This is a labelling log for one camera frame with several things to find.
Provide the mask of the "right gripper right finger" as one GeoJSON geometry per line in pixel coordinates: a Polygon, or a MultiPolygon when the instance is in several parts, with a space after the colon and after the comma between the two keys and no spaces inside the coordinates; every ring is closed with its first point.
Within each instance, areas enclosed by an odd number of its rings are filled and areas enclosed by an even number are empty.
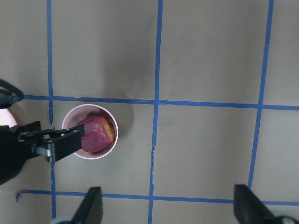
{"type": "Polygon", "coordinates": [[[245,184],[234,186],[233,212],[240,224],[297,224],[290,216],[275,216],[245,184]]]}

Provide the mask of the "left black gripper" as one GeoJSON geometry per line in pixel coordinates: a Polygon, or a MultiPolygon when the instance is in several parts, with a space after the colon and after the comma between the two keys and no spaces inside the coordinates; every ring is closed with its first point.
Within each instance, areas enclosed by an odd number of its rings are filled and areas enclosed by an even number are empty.
{"type": "Polygon", "coordinates": [[[40,155],[57,162],[82,148],[84,134],[84,125],[62,130],[43,130],[39,121],[7,126],[7,162],[26,162],[40,155]]]}

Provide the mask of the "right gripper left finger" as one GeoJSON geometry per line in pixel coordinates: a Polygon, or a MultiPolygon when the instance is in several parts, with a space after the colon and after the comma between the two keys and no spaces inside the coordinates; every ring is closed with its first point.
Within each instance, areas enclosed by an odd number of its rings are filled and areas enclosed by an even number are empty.
{"type": "Polygon", "coordinates": [[[103,219],[101,187],[91,187],[73,216],[54,218],[51,224],[100,224],[103,219]]]}

